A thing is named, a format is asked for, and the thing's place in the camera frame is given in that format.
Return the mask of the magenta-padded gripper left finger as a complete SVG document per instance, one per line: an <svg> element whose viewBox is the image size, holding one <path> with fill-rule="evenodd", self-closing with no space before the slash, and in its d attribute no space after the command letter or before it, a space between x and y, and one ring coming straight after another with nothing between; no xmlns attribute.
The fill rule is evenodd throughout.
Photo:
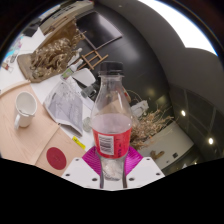
<svg viewBox="0 0 224 224"><path fill-rule="evenodd" d="M62 178L84 188L100 188L100 159L92 147L82 158L75 157Z"/></svg>

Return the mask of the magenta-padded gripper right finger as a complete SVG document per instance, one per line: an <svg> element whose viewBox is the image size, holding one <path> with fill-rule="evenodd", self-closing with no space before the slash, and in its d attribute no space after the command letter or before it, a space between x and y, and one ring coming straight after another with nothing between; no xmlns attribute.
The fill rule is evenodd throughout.
<svg viewBox="0 0 224 224"><path fill-rule="evenodd" d="M125 187L140 188L164 177L151 157L143 157L130 147L124 162Z"/></svg>

